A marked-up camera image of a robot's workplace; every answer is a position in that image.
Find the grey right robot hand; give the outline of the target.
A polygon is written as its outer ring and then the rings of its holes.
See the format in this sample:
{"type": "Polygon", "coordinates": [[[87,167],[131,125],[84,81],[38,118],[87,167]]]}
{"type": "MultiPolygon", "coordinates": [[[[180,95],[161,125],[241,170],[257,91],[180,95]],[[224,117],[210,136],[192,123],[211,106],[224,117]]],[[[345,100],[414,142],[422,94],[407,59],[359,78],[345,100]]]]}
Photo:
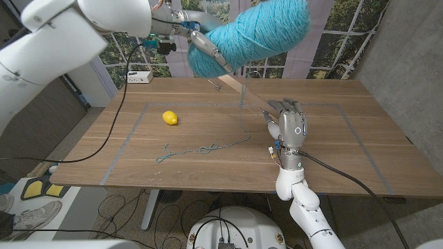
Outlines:
{"type": "Polygon", "coordinates": [[[307,117],[300,103],[291,98],[283,98],[269,100],[268,104],[278,112],[278,122],[275,122],[268,111],[263,111],[272,138],[280,142],[280,147],[302,147],[307,135],[307,117]]]}

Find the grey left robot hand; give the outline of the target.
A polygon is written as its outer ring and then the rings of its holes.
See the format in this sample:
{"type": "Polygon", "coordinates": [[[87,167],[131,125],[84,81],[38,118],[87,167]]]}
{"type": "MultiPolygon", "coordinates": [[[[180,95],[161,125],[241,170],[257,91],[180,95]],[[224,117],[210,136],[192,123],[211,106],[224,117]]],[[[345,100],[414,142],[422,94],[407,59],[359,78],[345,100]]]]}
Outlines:
{"type": "Polygon", "coordinates": [[[203,53],[213,58],[227,73],[232,73],[233,68],[222,55],[219,48],[205,36],[211,30],[223,25],[222,21],[207,12],[194,10],[175,10],[179,24],[178,35],[189,37],[192,43],[203,53]]]}

